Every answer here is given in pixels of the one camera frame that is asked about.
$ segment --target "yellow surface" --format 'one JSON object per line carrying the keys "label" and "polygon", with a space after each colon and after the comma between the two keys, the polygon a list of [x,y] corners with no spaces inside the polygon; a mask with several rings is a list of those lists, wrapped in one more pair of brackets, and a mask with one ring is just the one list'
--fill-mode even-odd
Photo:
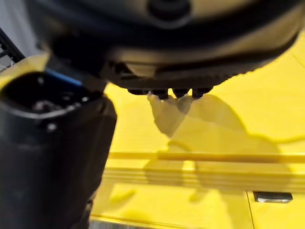
{"label": "yellow surface", "polygon": [[305,162],[304,37],[270,65],[197,101],[160,101],[109,85],[119,116],[111,157]]}
{"label": "yellow surface", "polygon": [[252,229],[245,192],[103,184],[93,219],[152,228]]}
{"label": "yellow surface", "polygon": [[288,204],[258,203],[248,192],[255,229],[304,229],[305,195],[293,194]]}

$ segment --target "yellow table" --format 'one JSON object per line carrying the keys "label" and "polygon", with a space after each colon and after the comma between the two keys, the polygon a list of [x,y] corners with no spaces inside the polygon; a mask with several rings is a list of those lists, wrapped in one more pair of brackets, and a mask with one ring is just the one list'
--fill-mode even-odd
{"label": "yellow table", "polygon": [[[46,57],[7,70],[3,83]],[[114,85],[118,123],[92,218],[152,228],[305,228],[305,34],[286,54],[202,99]],[[252,191],[291,192],[289,204]]]}

